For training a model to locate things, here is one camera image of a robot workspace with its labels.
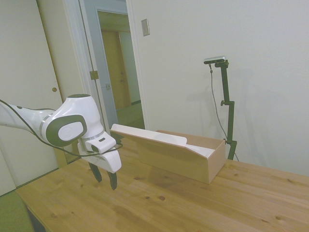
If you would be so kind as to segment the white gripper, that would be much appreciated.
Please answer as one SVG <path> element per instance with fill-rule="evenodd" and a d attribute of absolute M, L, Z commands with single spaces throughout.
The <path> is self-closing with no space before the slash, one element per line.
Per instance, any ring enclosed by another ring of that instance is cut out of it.
<path fill-rule="evenodd" d="M 117 171 L 122 167 L 121 159 L 118 151 L 110 151 L 105 154 L 98 154 L 94 156 L 87 156 L 87 153 L 83 148 L 82 140 L 78 140 L 78 151 L 82 158 L 89 162 L 90 169 L 98 182 L 102 181 L 101 173 L 98 167 L 108 171 L 107 174 L 110 179 L 110 185 L 112 190 L 117 188 Z"/>

